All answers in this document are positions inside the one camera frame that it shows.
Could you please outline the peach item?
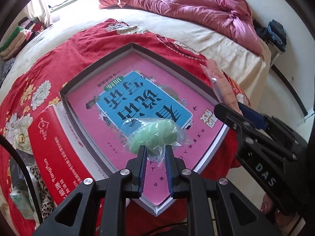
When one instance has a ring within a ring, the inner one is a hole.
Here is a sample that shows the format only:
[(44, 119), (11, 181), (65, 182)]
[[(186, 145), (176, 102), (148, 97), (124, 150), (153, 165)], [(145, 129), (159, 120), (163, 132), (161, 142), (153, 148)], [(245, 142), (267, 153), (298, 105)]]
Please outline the peach item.
[(209, 59), (207, 60), (206, 65), (202, 65), (201, 67), (205, 75), (210, 80), (211, 87), (214, 90), (214, 93), (219, 102), (223, 103), (239, 114), (242, 114), (233, 89), (224, 76), (223, 72), (217, 66), (216, 61)]

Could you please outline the green item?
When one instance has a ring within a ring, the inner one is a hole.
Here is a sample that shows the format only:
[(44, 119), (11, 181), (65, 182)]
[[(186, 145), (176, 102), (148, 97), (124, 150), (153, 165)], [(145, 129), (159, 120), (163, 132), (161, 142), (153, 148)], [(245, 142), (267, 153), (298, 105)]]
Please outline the green item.
[(140, 146), (147, 148), (147, 159), (160, 164), (165, 158), (165, 147), (183, 147), (193, 143), (185, 129), (171, 119), (131, 118), (120, 128), (126, 138), (124, 149), (138, 154)]

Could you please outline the leopard print scrunchie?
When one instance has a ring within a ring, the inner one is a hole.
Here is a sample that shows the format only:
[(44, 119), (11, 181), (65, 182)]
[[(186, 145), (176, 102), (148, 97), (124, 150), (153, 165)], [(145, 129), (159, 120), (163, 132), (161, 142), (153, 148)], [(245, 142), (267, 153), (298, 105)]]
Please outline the leopard print scrunchie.
[(53, 198), (51, 197), (49, 190), (41, 177), (40, 171), (36, 165), (30, 167), (30, 172), (34, 175), (37, 183), (38, 192), (41, 199), (41, 212), (43, 219), (45, 220), (55, 209)]

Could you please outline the beige bed sheet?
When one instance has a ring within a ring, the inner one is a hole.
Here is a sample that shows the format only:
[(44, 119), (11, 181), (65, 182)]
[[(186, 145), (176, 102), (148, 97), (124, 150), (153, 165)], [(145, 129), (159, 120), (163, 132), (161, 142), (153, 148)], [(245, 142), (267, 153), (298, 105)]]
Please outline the beige bed sheet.
[(271, 52), (262, 40), (259, 40), (262, 54), (256, 55), (233, 40), (195, 23), (143, 10), (120, 7), (99, 9), (98, 0), (79, 0), (53, 12), (52, 16), (58, 16), (59, 21), (35, 37), (18, 54), (1, 87), (1, 99), (8, 94), (15, 80), (27, 72), (44, 54), (77, 32), (112, 18), (177, 40), (206, 58), (214, 59), (220, 69), (242, 88), (249, 98), (251, 107), (256, 109), (259, 105), (271, 61)]

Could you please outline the red and white box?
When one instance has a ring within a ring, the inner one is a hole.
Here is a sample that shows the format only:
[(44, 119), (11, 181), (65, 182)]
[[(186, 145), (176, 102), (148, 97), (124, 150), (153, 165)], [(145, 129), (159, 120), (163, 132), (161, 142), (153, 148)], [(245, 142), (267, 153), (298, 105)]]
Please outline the red and white box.
[(62, 103), (47, 106), (28, 127), (41, 177), (56, 204), (86, 178), (108, 178), (72, 126)]

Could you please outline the pile of dark clothes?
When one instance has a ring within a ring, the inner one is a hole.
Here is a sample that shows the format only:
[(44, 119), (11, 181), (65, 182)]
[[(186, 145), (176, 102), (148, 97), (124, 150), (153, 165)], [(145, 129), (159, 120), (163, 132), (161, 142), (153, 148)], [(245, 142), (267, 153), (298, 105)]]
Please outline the pile of dark clothes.
[(263, 40), (275, 45), (282, 53), (286, 52), (287, 37), (284, 27), (279, 22), (272, 20), (267, 27), (263, 27), (257, 20), (253, 20), (256, 34)]

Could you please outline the packaged tissue pack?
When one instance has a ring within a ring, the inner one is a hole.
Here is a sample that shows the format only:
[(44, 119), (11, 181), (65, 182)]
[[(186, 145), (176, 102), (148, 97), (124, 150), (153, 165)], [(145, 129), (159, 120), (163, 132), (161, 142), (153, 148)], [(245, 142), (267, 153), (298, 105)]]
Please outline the packaged tissue pack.
[(14, 187), (10, 193), (10, 198), (23, 218), (27, 220), (34, 219), (34, 210), (29, 201), (28, 188), (26, 186)]

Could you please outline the pink quilted duvet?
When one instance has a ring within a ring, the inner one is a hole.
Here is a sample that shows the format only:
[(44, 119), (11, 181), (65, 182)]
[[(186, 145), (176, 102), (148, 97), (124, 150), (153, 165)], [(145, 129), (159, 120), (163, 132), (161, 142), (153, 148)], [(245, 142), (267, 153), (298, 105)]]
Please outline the pink quilted duvet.
[(262, 46), (246, 0), (99, 0), (101, 9), (119, 6), (197, 23), (261, 55)]

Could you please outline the red floral blanket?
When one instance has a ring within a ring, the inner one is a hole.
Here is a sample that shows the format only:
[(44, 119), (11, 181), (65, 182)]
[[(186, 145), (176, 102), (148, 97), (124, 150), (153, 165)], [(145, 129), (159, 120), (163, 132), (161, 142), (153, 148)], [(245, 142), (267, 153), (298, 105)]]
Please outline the red floral blanket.
[[(16, 123), (20, 119), (28, 120), (26, 116), (35, 118), (49, 104), (57, 104), (59, 91), (73, 77), (90, 64), (103, 56), (128, 43), (136, 43), (187, 70), (196, 78), (210, 86), (209, 79), (203, 73), (200, 64), (206, 65), (207, 58), (197, 53), (193, 45), (184, 45), (173, 40), (165, 34), (158, 35), (149, 31), (137, 31), (134, 34), (122, 30), (119, 27), (127, 27), (124, 22), (108, 19), (87, 30), (74, 34), (52, 51), (40, 57), (35, 64), (31, 62), (31, 69), (22, 74), (9, 88), (1, 103), (1, 135), (9, 141), (9, 123)], [(39, 108), (32, 109), (32, 95), (40, 85), (49, 80), (51, 88), (44, 95), (44, 100)], [(210, 164), (202, 172), (202, 176), (217, 180), (227, 175), (230, 168), (240, 167), (236, 160), (236, 133), (229, 131), (223, 144), (216, 152)], [(8, 172), (10, 155), (1, 147), (1, 197), (8, 203), (6, 211), (10, 211), (8, 220), (12, 220), (18, 235), (32, 235), (35, 231), (34, 220), (26, 220), (10, 200), (11, 178)], [(186, 201), (177, 200), (171, 207), (155, 217), (142, 207), (131, 201), (126, 209), (126, 235), (144, 235), (159, 227), (168, 224), (179, 223), (186, 218)]]

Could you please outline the stack of folded clothes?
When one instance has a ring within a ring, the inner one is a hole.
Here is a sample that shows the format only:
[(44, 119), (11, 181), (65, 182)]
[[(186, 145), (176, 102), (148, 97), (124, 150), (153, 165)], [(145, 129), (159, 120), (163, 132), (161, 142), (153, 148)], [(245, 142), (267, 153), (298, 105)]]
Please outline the stack of folded clothes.
[(22, 18), (5, 42), (1, 45), (1, 58), (7, 61), (17, 54), (37, 35), (46, 29), (38, 17)]

